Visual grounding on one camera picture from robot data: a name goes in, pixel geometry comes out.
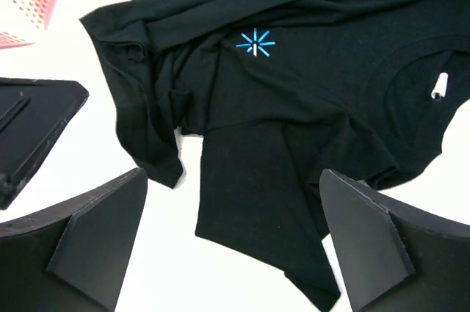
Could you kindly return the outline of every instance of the t-shirt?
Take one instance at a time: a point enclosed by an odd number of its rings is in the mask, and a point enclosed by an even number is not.
[[[469,22],[469,0],[132,0],[82,19],[121,145],[173,187],[174,130],[203,135],[196,234],[321,311],[339,297],[321,172],[374,189],[422,173],[470,98]]]

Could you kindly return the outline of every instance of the white table surface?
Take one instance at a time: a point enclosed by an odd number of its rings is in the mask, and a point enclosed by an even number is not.
[[[92,43],[78,18],[125,0],[57,0],[49,30],[33,46],[0,50],[0,76],[71,79],[90,92],[37,175],[0,222],[93,189],[135,167],[115,136],[115,108]],[[470,104],[447,129],[443,155],[422,176],[384,193],[470,224],[467,184]],[[185,179],[175,190],[150,182],[117,312],[312,312],[316,309],[271,266],[194,235],[201,138],[181,141]],[[351,311],[331,238],[324,240],[343,295],[333,312]]]

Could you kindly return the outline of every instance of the blue starburst logo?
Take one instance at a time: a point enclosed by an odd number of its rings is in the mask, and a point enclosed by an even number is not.
[[[266,55],[267,57],[270,56],[270,53],[266,51],[264,46],[274,46],[276,42],[271,41],[271,42],[264,42],[264,38],[267,37],[267,35],[270,33],[270,31],[266,31],[260,38],[258,39],[258,29],[255,28],[253,29],[253,38],[248,37],[245,33],[242,33],[242,37],[248,41],[248,43],[242,43],[242,44],[237,44],[237,48],[247,48],[247,53],[253,52],[253,55],[256,57],[258,55],[258,50]]]

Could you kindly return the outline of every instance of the black plastic piece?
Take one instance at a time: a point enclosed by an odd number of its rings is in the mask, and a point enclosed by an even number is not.
[[[0,224],[0,311],[113,311],[139,227],[147,175]]]
[[[332,170],[320,194],[355,312],[470,311],[470,226]]]
[[[34,176],[87,98],[75,81],[0,78],[0,209]]]

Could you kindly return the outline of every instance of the blue logo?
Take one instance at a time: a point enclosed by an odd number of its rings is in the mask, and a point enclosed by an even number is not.
[[[242,43],[242,44],[237,44],[237,48],[246,48],[247,53],[250,53],[251,51],[253,52],[253,55],[256,57],[258,55],[258,50],[266,55],[267,57],[270,56],[270,53],[264,49],[264,46],[274,46],[276,42],[271,41],[271,42],[263,42],[263,39],[267,37],[267,35],[270,33],[270,31],[266,31],[260,38],[258,39],[258,29],[255,28],[253,29],[253,38],[248,37],[245,33],[242,33],[242,37],[248,41],[248,43]]]

